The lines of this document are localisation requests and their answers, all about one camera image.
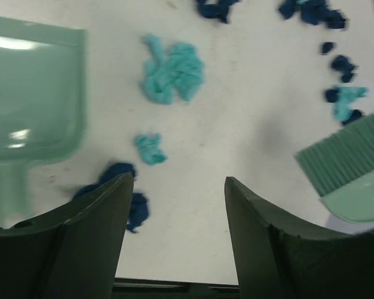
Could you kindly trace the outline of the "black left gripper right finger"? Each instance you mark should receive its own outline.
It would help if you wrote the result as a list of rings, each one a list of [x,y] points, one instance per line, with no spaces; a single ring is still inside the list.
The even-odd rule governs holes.
[[[374,298],[374,229],[345,234],[224,184],[242,298]]]

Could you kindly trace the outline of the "green hand brush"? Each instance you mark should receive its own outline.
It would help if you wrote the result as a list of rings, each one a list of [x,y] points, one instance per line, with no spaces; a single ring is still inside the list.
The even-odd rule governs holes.
[[[331,214],[374,222],[374,113],[300,150],[295,160]]]

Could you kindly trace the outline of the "green plastic dustpan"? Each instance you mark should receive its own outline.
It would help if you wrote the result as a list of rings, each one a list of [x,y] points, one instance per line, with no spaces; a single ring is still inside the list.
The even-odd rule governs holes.
[[[87,31],[0,17],[0,226],[32,215],[28,170],[62,161],[87,122]]]

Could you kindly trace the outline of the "small light blue paper scrap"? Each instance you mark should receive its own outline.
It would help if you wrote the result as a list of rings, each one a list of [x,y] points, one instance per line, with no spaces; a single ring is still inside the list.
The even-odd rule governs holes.
[[[139,155],[144,163],[153,166],[164,163],[166,154],[160,149],[161,135],[159,133],[138,135],[134,139]]]

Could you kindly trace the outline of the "light blue paper scrap cluster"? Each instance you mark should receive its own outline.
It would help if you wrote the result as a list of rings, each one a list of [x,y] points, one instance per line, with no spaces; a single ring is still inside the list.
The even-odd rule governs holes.
[[[189,103],[204,83],[204,63],[196,47],[177,42],[165,49],[153,34],[143,37],[152,58],[144,64],[141,89],[147,99],[160,105],[171,105],[177,94]]]

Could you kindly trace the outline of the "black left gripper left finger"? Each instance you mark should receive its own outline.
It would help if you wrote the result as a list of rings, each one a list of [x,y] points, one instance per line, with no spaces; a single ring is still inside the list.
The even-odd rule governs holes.
[[[0,228],[0,298],[110,298],[134,180]]]

